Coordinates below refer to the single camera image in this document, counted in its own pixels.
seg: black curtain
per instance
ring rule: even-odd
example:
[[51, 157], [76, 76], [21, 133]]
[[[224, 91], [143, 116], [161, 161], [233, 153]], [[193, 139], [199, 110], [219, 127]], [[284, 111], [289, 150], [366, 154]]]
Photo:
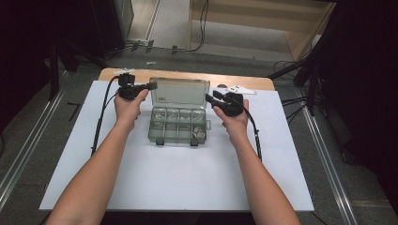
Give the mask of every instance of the black curtain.
[[39, 1], [0, 1], [0, 133], [50, 80]]
[[398, 214], [397, 6], [338, 2], [331, 20], [338, 23], [315, 57], [322, 94], [352, 135], [344, 149], [377, 175]]

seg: plastic organizer box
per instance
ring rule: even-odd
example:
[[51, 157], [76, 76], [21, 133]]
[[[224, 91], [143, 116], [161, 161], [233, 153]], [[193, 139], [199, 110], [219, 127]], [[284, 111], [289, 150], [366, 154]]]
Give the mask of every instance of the plastic organizer box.
[[205, 143], [207, 130], [206, 94], [209, 81], [151, 78], [158, 88], [151, 91], [152, 114], [148, 138], [152, 143]]

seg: table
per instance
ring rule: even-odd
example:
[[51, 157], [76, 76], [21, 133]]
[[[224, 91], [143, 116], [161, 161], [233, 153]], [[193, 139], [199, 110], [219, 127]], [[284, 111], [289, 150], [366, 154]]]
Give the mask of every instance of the table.
[[[188, 43], [191, 21], [200, 20], [205, 2], [190, 1]], [[312, 0], [211, 0], [207, 21], [282, 30], [293, 59], [298, 61], [310, 50], [315, 36], [322, 34], [334, 5]]]
[[[46, 190], [40, 210], [52, 210], [65, 186], [90, 158], [95, 128], [100, 116], [107, 81], [113, 76], [111, 68], [104, 69], [93, 85], [70, 134], [65, 150]], [[258, 129], [264, 164], [281, 186], [297, 211], [313, 211], [314, 206], [299, 165], [299, 158], [284, 118], [278, 93], [272, 82], [265, 78], [182, 73], [157, 70], [136, 70], [137, 82], [146, 82], [150, 76], [178, 78], [209, 78], [210, 89], [215, 85], [231, 83], [260, 86], [257, 95], [245, 96], [251, 102], [251, 114]], [[116, 82], [111, 92], [117, 89]], [[113, 102], [103, 117], [99, 142], [102, 142], [115, 122]], [[114, 193], [108, 210], [116, 211], [200, 211], [200, 212], [247, 212], [250, 210], [237, 162], [237, 156], [220, 118], [207, 109], [211, 130], [207, 141], [196, 147], [188, 144], [157, 146], [149, 142], [152, 105], [150, 97], [141, 105], [141, 115], [130, 134], [124, 152]], [[253, 128], [248, 126], [252, 144], [255, 143]]]

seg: floor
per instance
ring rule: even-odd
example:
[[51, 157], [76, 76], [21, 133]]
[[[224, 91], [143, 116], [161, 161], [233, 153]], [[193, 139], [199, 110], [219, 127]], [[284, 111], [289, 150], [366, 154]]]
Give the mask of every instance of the floor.
[[[131, 29], [131, 41], [140, 40], [147, 43], [149, 39], [153, 39], [154, 46], [157, 47], [170, 48], [177, 45], [179, 48], [188, 48], [188, 34], [184, 28], [186, 23], [181, 20], [183, 16], [171, 16], [175, 13], [170, 13], [170, 10], [185, 11], [186, 1], [132, 0], [132, 2], [133, 5], [135, 2], [137, 7], [140, 3], [152, 3], [152, 7], [148, 7], [152, 8], [148, 13], [150, 16], [146, 15], [145, 19], [147, 25], [152, 28], [149, 30], [142, 28], [143, 35], [137, 35], [138, 33], [134, 33], [134, 29]], [[135, 9], [134, 11], [135, 17], [139, 18], [138, 12], [143, 10]], [[191, 45], [196, 46], [200, 41], [200, 31], [198, 24], [194, 24], [193, 27], [197, 29], [192, 29]], [[208, 22], [205, 46], [198, 52], [179, 52], [171, 55], [167, 50], [145, 53], [145, 49], [140, 48], [135, 52], [120, 52], [106, 62], [120, 68], [152, 68], [264, 77], [286, 66], [284, 62], [278, 63], [278, 61], [291, 60], [292, 56], [281, 31]], [[99, 68], [82, 61], [77, 72], [66, 72], [62, 76], [64, 78], [62, 80], [63, 96], [58, 101], [50, 103], [47, 101], [50, 87], [46, 86], [33, 97], [4, 131], [6, 152], [0, 158], [0, 177], [2, 178], [0, 194], [1, 200], [7, 199], [7, 201], [2, 201], [0, 205], [1, 224], [40, 224], [45, 219], [48, 212], [40, 212], [38, 205], [78, 116], [78, 111], [74, 115], [76, 104], [84, 102], [90, 84], [98, 78], [99, 74]], [[305, 87], [297, 89], [293, 86], [294, 75], [295, 72], [292, 72], [291, 75], [283, 75], [274, 81], [281, 99], [297, 98], [300, 93], [305, 94]], [[49, 110], [51, 106], [54, 106], [53, 111]], [[286, 115], [291, 114], [298, 107], [298, 103], [284, 107]], [[9, 181], [7, 180], [10, 174], [9, 168], [13, 166], [15, 158], [21, 158], [18, 154], [26, 149], [24, 143], [25, 140], [31, 139], [30, 132], [38, 130], [35, 124], [45, 109], [51, 115], [47, 121], [47, 127], [40, 130], [38, 141], [30, 146], [31, 151], [25, 152], [26, 161], [20, 172], [14, 174], [19, 177], [18, 181], [8, 183], [6, 187], [5, 183]], [[299, 113], [291, 122], [290, 129], [315, 207], [313, 214], [298, 212], [301, 223], [398, 224], [398, 217], [392, 211], [375, 175], [360, 165], [353, 166], [343, 161], [341, 148], [334, 138], [333, 131], [327, 119], [317, 108], [315, 118], [312, 119], [317, 124], [337, 177], [330, 178], [325, 162], [321, 160], [322, 151], [315, 144], [314, 135], [309, 128], [309, 118], [305, 111]], [[339, 193], [335, 193], [332, 188], [336, 179], [342, 185], [343, 193], [352, 207], [356, 222], [350, 223], [344, 220], [343, 211], [336, 202], [338, 200], [336, 196], [339, 196]], [[6, 188], [12, 188], [12, 190], [7, 192]], [[237, 224], [253, 224], [248, 214], [135, 213], [125, 215], [125, 217], [130, 217], [130, 221], [138, 224], [160, 224], [157, 219], [167, 220], [166, 224], [195, 224], [195, 222], [196, 224], [231, 224], [231, 220], [235, 220]], [[111, 220], [110, 224], [112, 221], [115, 222], [113, 220], [115, 215], [109, 214], [106, 218]]]

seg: forearm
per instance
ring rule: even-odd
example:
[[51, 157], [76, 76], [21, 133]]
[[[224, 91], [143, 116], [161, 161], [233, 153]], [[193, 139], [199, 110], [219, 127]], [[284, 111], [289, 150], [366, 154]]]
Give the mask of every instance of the forearm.
[[70, 181], [47, 224], [100, 224], [115, 186], [129, 130], [114, 126], [97, 152]]
[[299, 224], [290, 202], [255, 154], [249, 140], [234, 144], [256, 224]]

